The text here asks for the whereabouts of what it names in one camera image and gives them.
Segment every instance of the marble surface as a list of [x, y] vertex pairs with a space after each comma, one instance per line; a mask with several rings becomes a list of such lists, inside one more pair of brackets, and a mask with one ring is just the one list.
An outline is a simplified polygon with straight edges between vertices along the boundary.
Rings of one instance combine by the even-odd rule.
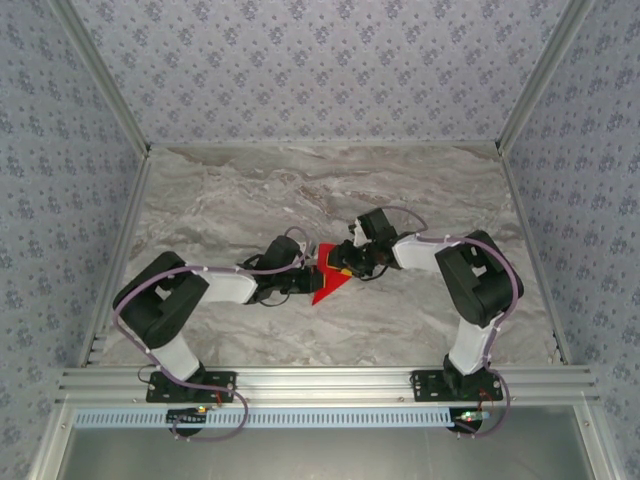
[[[229, 266], [290, 225], [337, 243], [374, 206], [407, 206], [427, 220], [430, 236], [487, 230], [522, 277], [526, 293], [504, 324], [495, 361], [557, 361], [494, 147], [189, 147], [153, 150], [151, 162], [125, 280], [165, 250]], [[398, 230], [415, 228], [404, 214], [389, 218]], [[453, 344], [458, 318], [441, 276], [389, 270], [377, 281], [351, 280], [315, 307], [306, 295], [278, 308], [202, 304], [184, 332], [209, 365], [435, 365]], [[110, 332], [102, 364], [143, 363]]]

